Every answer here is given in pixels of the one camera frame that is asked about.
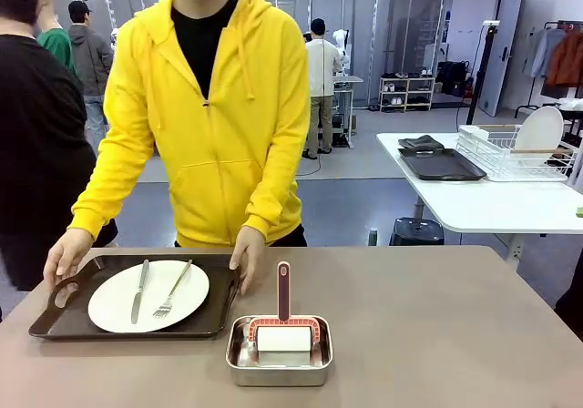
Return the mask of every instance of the cutlery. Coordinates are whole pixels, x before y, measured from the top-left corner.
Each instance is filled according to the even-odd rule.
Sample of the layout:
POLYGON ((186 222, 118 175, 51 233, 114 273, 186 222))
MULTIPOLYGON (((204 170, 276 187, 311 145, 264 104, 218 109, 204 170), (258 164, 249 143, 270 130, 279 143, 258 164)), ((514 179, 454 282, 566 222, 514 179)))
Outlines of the cutlery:
POLYGON ((180 283, 182 282, 182 280, 186 276, 186 273, 189 271, 190 265, 192 265, 192 260, 189 260, 189 262, 187 262, 187 264, 184 267, 184 270, 181 272, 178 280, 176 281, 176 283, 172 287, 172 290, 170 291, 168 298, 158 308, 158 310, 156 312, 154 312, 154 317, 162 319, 162 318, 166 317, 170 311, 172 311, 172 299, 174 298, 174 293, 176 292, 180 283))
POLYGON ((131 308, 131 323, 138 323, 139 307, 142 304, 142 293, 144 292, 144 285, 146 284, 146 277, 148 276, 149 260, 144 260, 142 264, 142 272, 139 276, 138 292, 134 297, 134 305, 131 308))

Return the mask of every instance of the brown jacket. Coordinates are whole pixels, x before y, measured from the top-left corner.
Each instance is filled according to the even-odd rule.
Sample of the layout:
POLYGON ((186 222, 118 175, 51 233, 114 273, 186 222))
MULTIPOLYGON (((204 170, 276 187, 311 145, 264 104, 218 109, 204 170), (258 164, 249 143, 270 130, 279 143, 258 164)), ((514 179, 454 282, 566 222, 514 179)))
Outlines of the brown jacket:
POLYGON ((548 70, 547 85, 576 87, 583 74, 583 34, 571 31, 555 49, 548 70))

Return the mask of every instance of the black t-shirt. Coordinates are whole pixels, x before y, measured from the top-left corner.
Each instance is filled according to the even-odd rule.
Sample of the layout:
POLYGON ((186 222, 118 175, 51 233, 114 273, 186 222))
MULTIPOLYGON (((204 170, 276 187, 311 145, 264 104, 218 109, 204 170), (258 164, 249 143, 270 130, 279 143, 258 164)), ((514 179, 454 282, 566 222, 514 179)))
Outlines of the black t-shirt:
POLYGON ((34 39, 0 35, 0 104, 0 233, 60 235, 96 163, 78 80, 34 39))
POLYGON ((193 19, 172 7, 172 21, 184 57, 199 82, 205 98, 209 98, 210 77, 214 66, 220 34, 230 21, 239 0, 229 0, 213 16, 193 19))

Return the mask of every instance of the neck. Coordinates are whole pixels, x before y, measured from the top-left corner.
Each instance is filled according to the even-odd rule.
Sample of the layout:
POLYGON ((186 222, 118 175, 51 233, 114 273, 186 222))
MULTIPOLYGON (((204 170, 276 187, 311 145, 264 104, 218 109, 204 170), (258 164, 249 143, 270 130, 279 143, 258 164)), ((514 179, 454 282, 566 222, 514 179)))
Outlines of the neck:
POLYGON ((33 27, 11 19, 0 18, 0 35, 25 36, 34 39, 33 27))
POLYGON ((38 15, 38 26, 42 32, 52 30, 54 28, 63 28, 56 20, 55 12, 53 11, 53 6, 46 5, 40 11, 38 15))
POLYGON ((174 0, 174 7, 193 19, 213 16, 221 10, 229 0, 174 0))

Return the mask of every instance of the person's right hand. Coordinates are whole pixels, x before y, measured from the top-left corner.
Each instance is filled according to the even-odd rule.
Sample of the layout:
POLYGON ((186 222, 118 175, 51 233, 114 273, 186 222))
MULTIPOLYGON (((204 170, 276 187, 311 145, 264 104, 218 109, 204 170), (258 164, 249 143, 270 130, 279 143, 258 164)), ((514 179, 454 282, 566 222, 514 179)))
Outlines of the person's right hand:
POLYGON ((83 229, 69 229, 48 252, 43 275, 53 290, 60 281, 75 276, 81 260, 95 242, 83 229))

